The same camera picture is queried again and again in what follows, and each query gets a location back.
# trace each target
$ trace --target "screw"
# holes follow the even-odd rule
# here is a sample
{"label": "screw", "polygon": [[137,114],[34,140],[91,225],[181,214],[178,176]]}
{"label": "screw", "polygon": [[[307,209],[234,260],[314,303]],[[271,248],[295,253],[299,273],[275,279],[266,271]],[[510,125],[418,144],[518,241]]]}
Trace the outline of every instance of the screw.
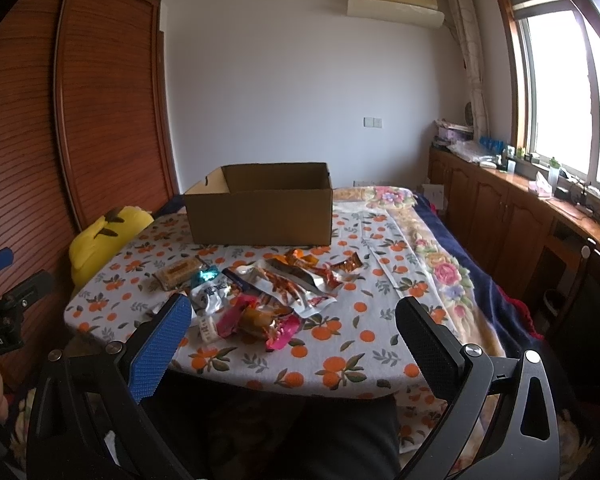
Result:
{"label": "screw", "polygon": [[538,364],[540,362],[540,354],[535,350],[527,350],[525,352],[526,360],[533,364]]}
{"label": "screw", "polygon": [[55,363],[62,357],[62,350],[56,348],[55,350],[49,352],[49,355],[47,357],[52,363]]}
{"label": "screw", "polygon": [[464,345],[464,352],[471,357],[480,357],[482,355],[482,348],[473,343]]}
{"label": "screw", "polygon": [[107,354],[110,355],[118,354],[122,350],[122,343],[120,341],[112,341],[104,347],[104,350]]}

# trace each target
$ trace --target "dark trousers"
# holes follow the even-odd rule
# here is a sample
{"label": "dark trousers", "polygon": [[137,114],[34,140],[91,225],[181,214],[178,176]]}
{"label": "dark trousers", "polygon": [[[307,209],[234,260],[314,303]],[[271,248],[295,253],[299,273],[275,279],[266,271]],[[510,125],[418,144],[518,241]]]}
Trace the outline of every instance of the dark trousers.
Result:
{"label": "dark trousers", "polygon": [[[211,479],[205,417],[212,408],[240,394],[258,393],[168,372],[154,396],[141,405],[192,477]],[[393,396],[373,400],[307,397],[262,478],[391,480],[400,470],[397,435]]]}

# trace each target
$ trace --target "curtain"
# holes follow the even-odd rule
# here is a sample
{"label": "curtain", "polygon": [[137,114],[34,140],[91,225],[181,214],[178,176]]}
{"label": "curtain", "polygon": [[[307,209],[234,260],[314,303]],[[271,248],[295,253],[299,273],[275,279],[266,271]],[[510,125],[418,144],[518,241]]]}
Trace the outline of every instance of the curtain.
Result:
{"label": "curtain", "polygon": [[473,0],[448,0],[451,15],[454,19],[466,75],[469,79],[471,110],[474,114],[474,139],[481,136],[490,137],[487,107],[484,103],[482,78],[484,76],[484,59],[482,58],[482,42],[475,15]]}

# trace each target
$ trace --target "bottle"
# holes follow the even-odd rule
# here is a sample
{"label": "bottle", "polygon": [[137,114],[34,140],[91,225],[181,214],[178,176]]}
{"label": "bottle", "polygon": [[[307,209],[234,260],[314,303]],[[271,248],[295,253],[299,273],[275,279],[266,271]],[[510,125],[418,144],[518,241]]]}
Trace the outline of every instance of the bottle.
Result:
{"label": "bottle", "polygon": [[555,194],[555,188],[558,187],[558,177],[560,176],[560,163],[555,160],[555,157],[549,161],[549,186],[551,186],[552,194]]}

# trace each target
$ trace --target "window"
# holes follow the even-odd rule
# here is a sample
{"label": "window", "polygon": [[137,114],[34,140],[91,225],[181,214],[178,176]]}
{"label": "window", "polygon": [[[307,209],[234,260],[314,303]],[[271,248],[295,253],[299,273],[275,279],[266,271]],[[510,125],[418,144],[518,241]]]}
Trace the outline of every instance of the window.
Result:
{"label": "window", "polygon": [[512,143],[600,189],[600,38],[569,0],[499,3],[525,108]]}

